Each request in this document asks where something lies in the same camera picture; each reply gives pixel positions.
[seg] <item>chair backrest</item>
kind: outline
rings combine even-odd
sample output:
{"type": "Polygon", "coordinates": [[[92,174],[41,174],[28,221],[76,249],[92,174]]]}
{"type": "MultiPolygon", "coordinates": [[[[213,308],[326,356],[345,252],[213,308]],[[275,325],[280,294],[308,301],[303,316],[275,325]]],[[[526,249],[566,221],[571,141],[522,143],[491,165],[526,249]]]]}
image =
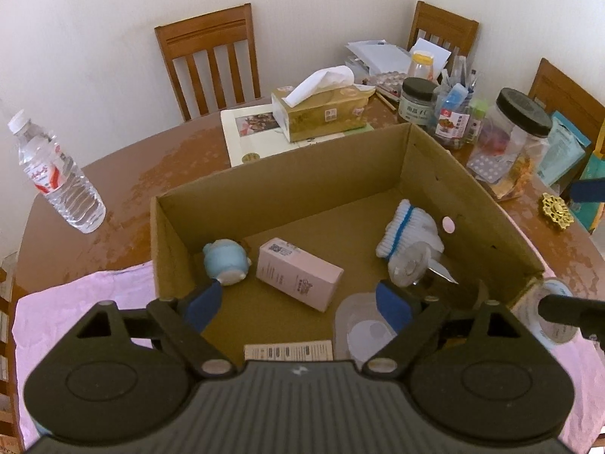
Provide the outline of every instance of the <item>chair backrest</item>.
{"type": "MultiPolygon", "coordinates": [[[[540,61],[528,95],[544,107],[548,114],[557,110],[574,123],[592,142],[586,152],[589,154],[594,150],[605,118],[605,106],[546,58],[540,61]]],[[[579,179],[588,159],[589,155],[586,155],[582,162],[558,181],[562,189],[579,179]]]]}
{"type": "Polygon", "coordinates": [[[479,22],[469,20],[442,8],[418,1],[410,30],[408,51],[419,37],[452,51],[448,68],[454,56],[468,56],[479,30],[479,22]]]}
{"type": "Polygon", "coordinates": [[[200,51],[208,53],[208,65],[213,81],[214,95],[219,109],[224,109],[227,104],[214,48],[227,47],[234,97],[235,101],[241,104],[245,102],[245,98],[234,44],[247,40],[254,97],[260,98],[254,30],[252,28],[252,6],[250,3],[156,27],[155,35],[160,44],[172,88],[177,96],[178,107],[181,109],[185,121],[191,119],[191,114],[174,67],[174,60],[180,57],[185,57],[200,114],[207,114],[208,105],[200,75],[195,65],[194,54],[200,51]]]}
{"type": "MultiPolygon", "coordinates": [[[[4,269],[0,267],[0,286],[7,281],[7,274],[4,269]]],[[[18,296],[24,296],[25,292],[20,288],[17,290],[18,296]]],[[[14,313],[15,306],[11,306],[10,303],[0,297],[0,311],[5,314],[2,319],[7,320],[8,332],[10,333],[10,329],[12,326],[13,320],[11,319],[11,313],[14,313]]],[[[0,340],[0,356],[2,358],[2,366],[3,374],[0,376],[0,394],[8,396],[8,400],[11,403],[11,412],[0,411],[0,452],[22,452],[23,446],[19,441],[20,433],[19,433],[19,421],[16,412],[18,411],[18,405],[16,404],[17,398],[17,386],[16,381],[12,381],[10,376],[7,377],[8,380],[4,380],[4,367],[7,365],[7,373],[14,371],[14,346],[11,350],[6,342],[0,340]]]]}

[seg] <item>yellow jar lid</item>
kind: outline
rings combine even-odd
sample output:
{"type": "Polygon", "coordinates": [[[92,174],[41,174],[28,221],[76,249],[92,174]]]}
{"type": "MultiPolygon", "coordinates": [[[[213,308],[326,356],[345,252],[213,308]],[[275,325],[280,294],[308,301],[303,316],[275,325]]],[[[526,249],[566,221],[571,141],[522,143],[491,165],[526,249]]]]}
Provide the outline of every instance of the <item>yellow jar lid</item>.
{"type": "Polygon", "coordinates": [[[433,55],[426,53],[425,51],[414,51],[412,60],[420,65],[432,65],[433,55]]]}

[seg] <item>wooden table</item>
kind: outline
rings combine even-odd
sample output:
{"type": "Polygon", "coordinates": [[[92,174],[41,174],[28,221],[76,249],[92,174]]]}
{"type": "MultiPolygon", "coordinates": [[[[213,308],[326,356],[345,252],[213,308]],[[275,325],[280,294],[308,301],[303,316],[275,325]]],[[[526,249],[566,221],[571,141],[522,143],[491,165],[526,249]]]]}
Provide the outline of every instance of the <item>wooden table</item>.
{"type": "MultiPolygon", "coordinates": [[[[397,122],[376,98],[370,100],[366,114],[374,127],[397,122]]],[[[105,201],[106,221],[95,232],[82,234],[37,197],[21,244],[17,284],[28,293],[39,292],[99,270],[149,261],[149,199],[228,167],[219,113],[189,121],[90,164],[84,172],[105,201]]],[[[603,258],[578,223],[558,232],[537,215],[537,200],[544,191],[546,186],[535,178],[522,197],[502,207],[574,294],[605,300],[605,289],[599,285],[605,275],[603,258]]],[[[14,314],[15,302],[12,305],[14,314]]],[[[12,336],[9,341],[9,353],[13,354],[10,382],[14,385],[12,336]]]]}

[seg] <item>pink cloth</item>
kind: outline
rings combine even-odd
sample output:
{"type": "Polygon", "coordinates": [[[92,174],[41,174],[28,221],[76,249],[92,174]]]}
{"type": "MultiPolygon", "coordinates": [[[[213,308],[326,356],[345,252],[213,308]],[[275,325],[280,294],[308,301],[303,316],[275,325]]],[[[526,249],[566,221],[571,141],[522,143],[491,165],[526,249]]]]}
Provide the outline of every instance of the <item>pink cloth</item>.
{"type": "Polygon", "coordinates": [[[94,273],[27,295],[17,302],[12,333],[16,345],[19,427],[26,449],[40,437],[23,401],[23,385],[31,371],[100,300],[114,300],[120,309],[141,309],[153,299],[155,286],[149,262],[123,271],[94,273]]]}
{"type": "MultiPolygon", "coordinates": [[[[542,260],[544,277],[554,277],[537,249],[525,234],[521,234],[542,260]]],[[[144,308],[153,299],[152,267],[151,263],[145,263],[124,271],[95,273],[19,300],[12,332],[16,343],[19,425],[25,447],[34,443],[39,435],[23,404],[23,385],[40,360],[98,301],[115,300],[120,309],[137,309],[144,308]]],[[[560,439],[577,454],[585,454],[605,423],[602,353],[600,356],[592,342],[578,334],[571,342],[556,347],[552,354],[568,372],[576,388],[574,406],[560,439]]]]}
{"type": "MultiPolygon", "coordinates": [[[[508,213],[504,213],[544,265],[544,278],[555,278],[555,272],[536,247],[508,213]]],[[[567,371],[576,390],[574,406],[559,439],[577,454],[586,454],[605,424],[605,356],[580,332],[572,341],[553,348],[551,353],[567,371]]]]}

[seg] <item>tissue box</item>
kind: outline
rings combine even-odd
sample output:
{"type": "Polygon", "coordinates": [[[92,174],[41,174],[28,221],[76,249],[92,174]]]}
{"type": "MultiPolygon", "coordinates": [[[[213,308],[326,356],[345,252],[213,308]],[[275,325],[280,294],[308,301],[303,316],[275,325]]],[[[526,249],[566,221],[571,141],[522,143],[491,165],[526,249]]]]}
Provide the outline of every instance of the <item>tissue box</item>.
{"type": "Polygon", "coordinates": [[[355,85],[316,93],[296,107],[284,102],[293,87],[281,87],[271,93],[273,117],[289,142],[331,135],[365,126],[362,114],[374,93],[355,85]]]}
{"type": "Polygon", "coordinates": [[[261,246],[256,265],[259,280],[322,312],[343,271],[277,237],[261,246]]]}

